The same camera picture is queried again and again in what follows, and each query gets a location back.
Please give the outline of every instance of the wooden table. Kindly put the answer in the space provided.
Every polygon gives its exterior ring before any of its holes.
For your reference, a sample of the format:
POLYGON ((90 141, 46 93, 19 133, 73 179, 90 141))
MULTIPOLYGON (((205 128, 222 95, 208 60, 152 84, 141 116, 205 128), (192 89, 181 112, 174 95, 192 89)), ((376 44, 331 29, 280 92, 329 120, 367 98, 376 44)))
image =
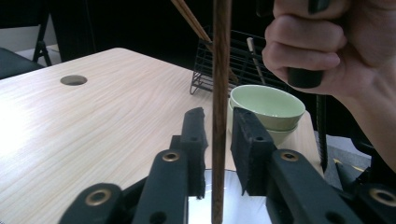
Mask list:
MULTIPOLYGON (((0 82, 0 221, 57 223, 85 188, 127 188, 181 133, 201 106, 211 167, 212 93, 190 95, 192 71, 112 49, 0 82), (62 77, 88 82, 68 86, 62 77)), ((310 116, 280 147, 302 152, 320 171, 310 116)), ((234 169, 229 149, 227 169, 234 169)))

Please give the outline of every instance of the green bowl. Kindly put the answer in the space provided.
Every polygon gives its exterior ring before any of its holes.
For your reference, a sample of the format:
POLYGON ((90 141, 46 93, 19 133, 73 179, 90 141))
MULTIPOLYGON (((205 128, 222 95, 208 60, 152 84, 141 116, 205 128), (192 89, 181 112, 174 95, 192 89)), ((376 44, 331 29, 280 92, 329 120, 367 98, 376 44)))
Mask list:
POLYGON ((243 85, 230 94, 230 106, 252 111, 269 131, 288 132, 297 127, 305 105, 297 97, 275 88, 243 85))

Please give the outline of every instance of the hand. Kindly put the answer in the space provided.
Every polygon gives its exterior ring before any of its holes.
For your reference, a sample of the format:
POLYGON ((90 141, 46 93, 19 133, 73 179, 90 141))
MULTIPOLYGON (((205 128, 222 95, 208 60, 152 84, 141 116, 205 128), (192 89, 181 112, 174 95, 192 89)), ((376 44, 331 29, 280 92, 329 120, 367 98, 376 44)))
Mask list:
POLYGON ((343 103, 396 171, 396 1, 332 0, 314 15, 307 2, 275 1, 265 66, 284 81, 287 67, 324 70, 320 86, 299 91, 343 103))

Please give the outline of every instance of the bowl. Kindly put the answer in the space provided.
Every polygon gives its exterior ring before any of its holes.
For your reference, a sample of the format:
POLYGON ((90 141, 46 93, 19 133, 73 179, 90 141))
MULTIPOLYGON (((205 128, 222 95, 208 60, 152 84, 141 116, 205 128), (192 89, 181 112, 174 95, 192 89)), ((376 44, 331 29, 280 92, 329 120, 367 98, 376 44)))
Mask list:
POLYGON ((297 97, 282 90, 260 85, 235 87, 230 106, 252 111, 269 131, 289 132, 297 127, 305 105, 297 97))
MULTIPOLYGON (((277 131, 271 131, 267 129, 267 132, 271 135, 274 145, 279 146, 283 142, 285 142, 286 138, 293 133, 297 129, 297 126, 292 129, 288 130, 285 132, 277 132, 277 131)), ((230 132, 230 134, 233 134, 233 107, 231 106, 231 102, 229 101, 228 103, 228 109, 227 109, 227 130, 230 132)))

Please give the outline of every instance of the wire basket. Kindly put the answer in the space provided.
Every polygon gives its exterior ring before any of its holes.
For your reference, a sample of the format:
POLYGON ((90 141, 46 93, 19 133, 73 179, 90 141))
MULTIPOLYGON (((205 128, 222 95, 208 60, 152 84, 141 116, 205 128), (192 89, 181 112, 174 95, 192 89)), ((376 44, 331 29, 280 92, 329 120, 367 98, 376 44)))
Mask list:
MULTIPOLYGON (((213 32, 210 28, 206 30, 212 39, 213 32)), ((198 89, 213 91, 213 55, 207 47, 211 44, 204 40, 198 42, 190 94, 194 94, 198 89)), ((264 46, 265 40, 262 37, 231 31, 230 69, 233 75, 229 77, 229 92, 237 86, 247 84, 265 85, 282 91, 290 91, 290 87, 272 74, 262 63, 261 52, 264 46), (249 37, 254 39, 254 49, 258 52, 257 54, 252 53, 248 48, 249 37)))

